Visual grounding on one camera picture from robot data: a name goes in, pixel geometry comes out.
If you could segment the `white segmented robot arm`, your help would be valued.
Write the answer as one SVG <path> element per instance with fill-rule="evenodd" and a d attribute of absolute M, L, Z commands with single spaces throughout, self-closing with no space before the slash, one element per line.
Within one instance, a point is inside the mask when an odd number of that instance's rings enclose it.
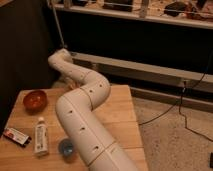
<path fill-rule="evenodd" d="M 54 69 L 81 84 L 56 102 L 56 115 L 62 128 L 89 171 L 139 171 L 93 114 L 110 94 L 109 81 L 94 70 L 68 62 L 70 56 L 68 50 L 60 49 L 48 58 Z"/>

